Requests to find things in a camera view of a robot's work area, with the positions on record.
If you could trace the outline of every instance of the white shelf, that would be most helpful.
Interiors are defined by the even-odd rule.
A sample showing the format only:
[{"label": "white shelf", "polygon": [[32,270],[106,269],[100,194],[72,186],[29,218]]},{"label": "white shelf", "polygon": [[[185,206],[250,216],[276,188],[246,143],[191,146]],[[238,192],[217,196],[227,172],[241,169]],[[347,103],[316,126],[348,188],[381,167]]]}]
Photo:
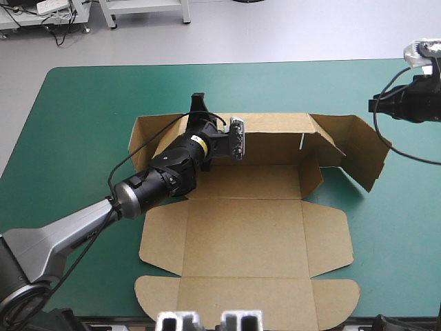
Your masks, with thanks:
[{"label": "white shelf", "polygon": [[116,28],[116,14],[132,14],[140,12],[165,12],[180,10],[183,22],[190,23],[188,0],[99,0],[105,21],[109,28]]},{"label": "white shelf", "polygon": [[[89,10],[90,10],[90,3],[85,3],[82,6],[82,10],[79,10],[79,13],[82,12],[83,14],[78,14],[75,18],[75,23],[86,23],[89,20]],[[30,12],[37,12],[37,8],[27,8]],[[28,14],[27,12],[22,12],[20,15],[15,15],[11,11],[9,11],[11,15],[14,17],[14,19],[21,25],[21,26],[38,26],[41,24],[41,22],[47,17],[47,16],[36,16],[33,14]],[[46,19],[44,21],[44,24],[68,24],[69,20],[67,19]],[[11,17],[8,15],[6,10],[4,8],[0,8],[0,30],[7,30],[7,29],[15,29],[18,28],[16,23],[11,19]]]},{"label": "white shelf", "polygon": [[107,7],[112,14],[129,14],[181,10],[182,5],[179,0],[117,0],[109,1]]}]

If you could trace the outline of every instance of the yellow label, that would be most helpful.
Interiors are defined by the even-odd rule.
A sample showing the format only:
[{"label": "yellow label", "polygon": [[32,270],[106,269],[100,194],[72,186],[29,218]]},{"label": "yellow label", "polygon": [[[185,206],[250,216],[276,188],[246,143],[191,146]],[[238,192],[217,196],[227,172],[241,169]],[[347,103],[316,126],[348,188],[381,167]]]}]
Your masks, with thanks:
[{"label": "yellow label", "polygon": [[208,147],[207,144],[203,141],[202,138],[195,136],[194,134],[192,135],[192,140],[197,142],[199,145],[201,145],[202,149],[204,150],[204,155],[207,156],[208,154]]}]

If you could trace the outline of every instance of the black cable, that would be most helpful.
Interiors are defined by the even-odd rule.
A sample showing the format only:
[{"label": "black cable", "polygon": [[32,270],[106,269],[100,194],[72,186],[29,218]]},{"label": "black cable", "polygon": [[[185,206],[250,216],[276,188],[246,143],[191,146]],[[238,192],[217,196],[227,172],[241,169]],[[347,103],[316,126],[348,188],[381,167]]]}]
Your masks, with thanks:
[{"label": "black cable", "polygon": [[440,76],[441,76],[441,68],[440,68],[440,64],[438,63],[438,58],[437,57],[435,58],[435,61],[436,61],[436,66],[438,68],[438,72],[440,73]]},{"label": "black cable", "polygon": [[17,25],[17,27],[18,28],[23,28],[24,30],[36,30],[36,29],[38,29],[39,27],[33,27],[33,28],[31,28],[31,27],[29,27],[29,26],[22,26],[19,22],[17,22],[17,20],[12,16],[12,14],[9,12],[9,10],[12,10],[12,11],[14,11],[12,8],[7,8],[7,7],[5,7],[4,5],[3,6],[1,6],[4,10],[5,10],[5,12],[9,15],[9,17],[14,21],[14,23]]},{"label": "black cable", "polygon": [[378,127],[378,122],[377,122],[377,111],[378,111],[378,104],[380,103],[380,100],[382,99],[383,95],[385,94],[385,92],[387,91],[388,88],[391,87],[391,85],[398,79],[399,76],[401,76],[402,74],[404,74],[406,71],[409,71],[411,68],[405,68],[401,71],[399,71],[398,74],[396,74],[392,80],[386,85],[386,87],[383,89],[383,91],[381,91],[381,93],[378,95],[378,98],[376,99],[375,102],[375,107],[373,108],[373,126],[375,127],[375,131],[377,132],[378,138],[380,138],[380,140],[388,147],[390,148],[390,150],[394,151],[395,153],[401,155],[402,157],[407,157],[408,159],[412,159],[415,161],[419,161],[419,162],[423,162],[423,163],[428,163],[428,164],[434,164],[434,165],[439,165],[441,166],[441,161],[432,161],[432,160],[428,160],[428,159],[423,159],[421,157],[416,157],[415,155],[403,152],[395,147],[392,146],[391,143],[389,143],[381,134],[380,129]]},{"label": "black cable", "polygon": [[[149,144],[150,142],[152,142],[153,140],[155,140],[155,138],[157,138],[161,133],[163,133],[166,129],[168,129],[170,126],[172,126],[173,124],[175,124],[179,119],[182,119],[183,117],[186,117],[190,114],[209,114],[212,115],[213,117],[216,117],[217,119],[221,120],[223,125],[226,126],[227,123],[224,121],[224,119],[222,117],[220,117],[217,114],[214,114],[212,112],[206,112],[206,111],[193,111],[193,112],[186,112],[185,114],[180,114],[177,118],[175,118],[174,120],[170,121],[164,128],[162,128],[161,130],[159,130],[156,134],[154,134],[150,139],[144,141],[137,149],[135,149],[133,152],[131,152],[127,157],[125,157],[120,163],[118,163],[110,172],[109,178],[107,180],[107,184],[110,187],[110,190],[112,191],[112,196],[114,197],[114,199],[116,198],[115,192],[114,192],[114,187],[112,185],[112,177],[113,174],[115,173],[115,171],[121,167],[128,159],[130,159],[131,157],[133,157],[137,152],[139,152],[143,147],[145,147],[147,144]],[[102,224],[100,225],[99,229],[96,231],[96,234],[90,239],[89,243],[86,245],[86,247],[84,248],[84,250],[81,252],[81,254],[76,258],[76,260],[74,261],[74,263],[69,267],[68,271],[60,278],[60,281],[54,286],[53,289],[51,289],[51,291],[44,297],[44,299],[31,311],[30,314],[27,315],[27,317],[22,321],[19,322],[17,324],[12,324],[11,327],[8,328],[8,331],[22,331],[22,329],[24,329],[24,327],[26,327],[26,325],[28,324],[28,321],[41,309],[43,309],[43,307],[45,306],[45,304],[49,301],[49,299],[51,298],[51,296],[63,285],[63,283],[65,282],[65,280],[72,274],[72,272],[74,271],[75,267],[80,263],[80,261],[82,260],[82,258],[86,255],[86,253],[88,252],[88,250],[90,249],[90,247],[92,247],[92,245],[94,244],[94,242],[96,241],[96,239],[98,238],[98,236],[100,235],[100,233],[104,230],[105,226],[107,225],[107,223],[110,220],[110,217],[112,216],[112,214],[116,212],[116,208],[112,206],[112,209],[106,214],[104,221],[102,222]]]},{"label": "black cable", "polygon": [[212,116],[216,117],[217,119],[221,120],[222,124],[224,126],[227,125],[227,123],[224,121],[224,119],[222,117],[220,117],[219,115],[216,115],[216,114],[214,114],[212,112],[206,112],[206,111],[203,111],[203,110],[198,110],[198,111],[193,111],[193,112],[186,112],[185,114],[179,115],[173,121],[169,122],[164,128],[162,128],[156,134],[154,134],[153,137],[151,137],[150,139],[144,141],[138,148],[136,148],[133,152],[131,152],[129,155],[127,155],[120,163],[118,163],[116,166],[114,166],[112,171],[110,171],[109,178],[107,179],[107,184],[109,185],[110,192],[112,192],[112,196],[113,196],[114,201],[117,201],[117,197],[116,197],[116,192],[115,192],[114,186],[112,184],[112,178],[113,178],[114,173],[118,170],[118,168],[121,167],[128,159],[133,157],[137,152],[139,152],[143,147],[145,147],[146,145],[151,143],[153,140],[155,140],[161,133],[166,131],[170,126],[172,126],[178,120],[180,120],[183,117],[186,117],[186,116],[188,116],[190,114],[209,114],[209,115],[212,115]]},{"label": "black cable", "polygon": [[55,34],[55,30],[58,29],[59,27],[57,27],[57,28],[54,29],[54,30],[50,30],[47,26],[44,26],[44,25],[43,25],[44,21],[45,21],[46,19],[48,19],[49,17],[47,17],[46,19],[44,19],[44,20],[41,22],[41,25],[46,29],[46,31],[48,31],[48,32],[54,37],[54,39],[55,39],[55,43],[56,43],[56,45],[57,45],[58,47],[60,47],[61,45],[64,44],[64,41],[65,41],[66,36],[68,35],[69,31],[70,31],[70,28],[72,27],[72,24],[75,22],[76,14],[77,14],[77,11],[75,10],[75,11],[72,13],[72,17],[69,19],[69,23],[68,23],[67,29],[66,29],[66,31],[63,33],[63,38],[62,38],[61,41],[58,40],[58,37],[57,37],[57,35]]},{"label": "black cable", "polygon": [[393,91],[392,93],[389,93],[387,96],[381,98],[381,100],[386,100],[386,99],[388,99],[388,98],[390,98],[390,97],[393,97],[394,95],[396,95],[396,94],[398,94],[398,93],[400,93],[400,92],[406,90],[411,84],[412,84],[412,83],[410,83],[410,84],[408,84],[408,85],[405,85],[405,86],[402,86],[401,88],[397,88],[397,89],[396,89],[395,91]]},{"label": "black cable", "polygon": [[36,12],[31,12],[30,10],[25,9],[24,7],[22,7],[22,9],[17,9],[15,7],[6,5],[4,3],[0,3],[0,7],[4,8],[4,9],[9,9],[12,10],[14,13],[16,12],[27,12],[28,14],[32,14],[32,15],[36,15],[36,16],[40,16],[38,15]]}]

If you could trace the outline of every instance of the cardboard flap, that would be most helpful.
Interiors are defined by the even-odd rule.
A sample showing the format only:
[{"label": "cardboard flap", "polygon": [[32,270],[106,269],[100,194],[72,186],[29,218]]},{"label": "cardboard flap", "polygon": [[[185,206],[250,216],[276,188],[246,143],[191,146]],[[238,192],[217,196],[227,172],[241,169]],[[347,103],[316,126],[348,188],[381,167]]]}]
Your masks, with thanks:
[{"label": "cardboard flap", "polygon": [[145,215],[139,248],[141,260],[175,274],[182,274],[188,204],[189,201],[182,201],[149,210]]},{"label": "cardboard flap", "polygon": [[[263,311],[265,329],[318,330],[309,279],[183,277],[177,285],[176,279],[160,278],[141,277],[135,286],[141,307],[153,319],[161,310],[194,310],[203,325],[214,330],[225,310],[258,309]],[[178,295],[177,307],[173,291]],[[148,293],[164,298],[149,301]]]},{"label": "cardboard flap", "polygon": [[299,200],[201,199],[154,208],[140,256],[185,277],[309,278]]},{"label": "cardboard flap", "polygon": [[370,191],[380,176],[389,148],[381,142],[375,130],[360,117],[313,114],[314,120],[328,132],[346,154],[342,169],[366,191]]},{"label": "cardboard flap", "polygon": [[322,172],[320,171],[316,153],[311,153],[300,162],[298,178],[302,199],[323,183]]},{"label": "cardboard flap", "polygon": [[189,199],[301,199],[295,165],[213,165]]},{"label": "cardboard flap", "polygon": [[[144,141],[152,138],[159,130],[163,129],[170,121],[173,121],[179,116],[179,114],[169,115],[152,115],[141,116],[136,119],[132,130],[132,137],[129,143],[129,152],[133,152]],[[136,171],[146,169],[149,160],[153,157],[160,140],[164,137],[160,134],[151,143],[145,146],[139,153],[136,153],[132,157],[132,162]]]},{"label": "cardboard flap", "polygon": [[353,262],[351,235],[342,210],[301,201],[309,275],[318,276]]},{"label": "cardboard flap", "polygon": [[135,282],[135,294],[147,315],[156,320],[158,313],[178,310],[180,278],[142,276]]},{"label": "cardboard flap", "polygon": [[[344,155],[335,145],[331,135],[307,113],[220,113],[219,115],[226,122],[232,116],[241,117],[245,121],[246,153],[240,162],[241,165],[298,165],[305,155],[312,150],[319,150],[319,162],[322,166],[327,166],[331,162],[337,162],[334,160],[339,162]],[[187,118],[182,118],[172,126],[156,144],[157,149],[154,154],[162,152],[178,135],[184,133],[186,125]],[[228,158],[222,158],[213,160],[213,164],[234,163]]]},{"label": "cardboard flap", "polygon": [[360,298],[360,287],[351,279],[316,279],[312,287],[320,330],[328,330],[345,321]]}]

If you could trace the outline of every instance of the black wire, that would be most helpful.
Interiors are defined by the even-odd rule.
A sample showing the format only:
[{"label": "black wire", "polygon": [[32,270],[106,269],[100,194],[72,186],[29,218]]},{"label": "black wire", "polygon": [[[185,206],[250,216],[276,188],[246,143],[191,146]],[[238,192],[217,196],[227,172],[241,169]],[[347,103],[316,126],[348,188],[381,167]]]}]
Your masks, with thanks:
[{"label": "black wire", "polygon": [[438,72],[439,72],[439,74],[441,76],[441,68],[440,68],[440,64],[438,63],[438,58],[437,57],[435,58],[435,61],[436,61],[436,66],[438,68]]},{"label": "black wire", "polygon": [[4,3],[0,3],[0,7],[5,8],[5,9],[9,9],[9,10],[12,10],[13,12],[27,12],[28,14],[32,14],[32,15],[36,15],[36,16],[40,16],[40,15],[38,15],[36,12],[31,12],[31,11],[27,10],[26,8],[24,8],[24,7],[21,7],[21,9],[17,9],[17,8],[15,8],[15,7],[12,7],[12,6],[6,5],[6,4],[4,4]]},{"label": "black wire", "polygon": [[373,108],[373,125],[375,127],[375,131],[377,132],[378,138],[380,138],[380,140],[391,150],[393,150],[395,153],[401,155],[402,157],[407,157],[408,159],[412,159],[415,161],[419,161],[419,162],[423,162],[423,163],[428,163],[428,164],[434,164],[434,165],[439,165],[441,166],[441,161],[432,161],[432,160],[428,160],[428,159],[423,159],[421,157],[416,157],[415,155],[403,152],[395,147],[392,146],[392,144],[390,142],[388,142],[381,134],[380,129],[378,127],[378,122],[377,122],[377,111],[378,111],[378,104],[380,103],[380,100],[382,99],[383,95],[385,94],[385,92],[387,91],[388,88],[391,87],[391,85],[398,79],[399,76],[401,76],[402,74],[404,74],[406,71],[409,71],[410,68],[405,68],[401,71],[399,71],[398,74],[396,74],[392,80],[386,85],[386,87],[383,89],[383,91],[381,91],[381,93],[378,95],[378,98],[376,99],[375,102],[375,107]]},{"label": "black wire", "polygon": [[114,186],[112,184],[112,178],[113,178],[114,173],[118,170],[118,168],[121,167],[128,159],[133,157],[137,152],[139,152],[143,147],[145,147],[146,145],[151,143],[153,140],[155,140],[161,133],[166,131],[170,126],[172,126],[178,120],[180,120],[183,117],[186,117],[186,116],[188,116],[190,114],[209,114],[209,115],[212,115],[212,116],[216,117],[217,119],[221,120],[222,124],[224,126],[227,125],[227,123],[224,121],[224,119],[222,117],[220,117],[219,115],[216,115],[216,114],[214,114],[212,112],[206,112],[204,110],[198,110],[198,111],[193,111],[193,112],[186,112],[185,114],[179,115],[173,121],[169,122],[164,128],[162,128],[156,134],[154,134],[153,137],[151,137],[150,139],[144,141],[138,148],[136,148],[133,152],[131,152],[129,155],[127,155],[120,163],[118,163],[116,166],[114,166],[112,171],[110,171],[109,178],[107,179],[107,184],[109,185],[110,192],[112,192],[112,196],[113,196],[113,199],[115,201],[117,200],[117,197],[116,197],[116,192],[115,192]]},{"label": "black wire", "polygon": [[72,17],[69,19],[69,23],[68,23],[68,26],[67,26],[67,29],[66,29],[66,31],[63,33],[63,38],[62,38],[62,40],[61,41],[59,41],[58,40],[58,37],[57,37],[57,35],[55,34],[55,30],[57,30],[58,28],[59,28],[59,26],[57,27],[57,28],[55,28],[54,30],[49,30],[49,28],[47,27],[47,26],[43,26],[53,37],[54,37],[54,39],[55,39],[55,43],[56,43],[56,45],[58,46],[58,47],[60,47],[61,45],[63,45],[64,44],[64,41],[65,41],[65,39],[66,39],[66,36],[68,35],[68,33],[70,32],[70,28],[72,27],[72,24],[75,22],[75,19],[76,19],[76,14],[77,14],[77,11],[75,10],[73,13],[72,13]]},{"label": "black wire", "polygon": [[400,93],[400,92],[406,90],[411,84],[412,84],[412,83],[410,83],[410,84],[408,84],[408,85],[405,85],[405,86],[402,86],[401,88],[397,88],[397,89],[396,89],[395,91],[393,91],[392,93],[388,93],[387,96],[381,98],[381,100],[386,100],[386,99],[388,99],[388,98],[390,98],[390,97],[393,97],[394,95],[396,95],[396,94],[398,94],[398,93]]},{"label": "black wire", "polygon": [[33,28],[31,28],[31,27],[29,27],[29,26],[22,26],[19,22],[17,22],[17,20],[11,15],[11,13],[9,12],[9,10],[12,10],[12,11],[14,11],[12,8],[7,8],[7,7],[5,7],[3,4],[2,4],[2,6],[1,6],[4,10],[5,10],[5,12],[9,15],[9,17],[14,21],[14,23],[16,23],[16,25],[17,25],[17,27],[18,28],[22,28],[22,29],[24,29],[24,30],[35,30],[35,29],[38,29],[39,27],[33,27]]}]

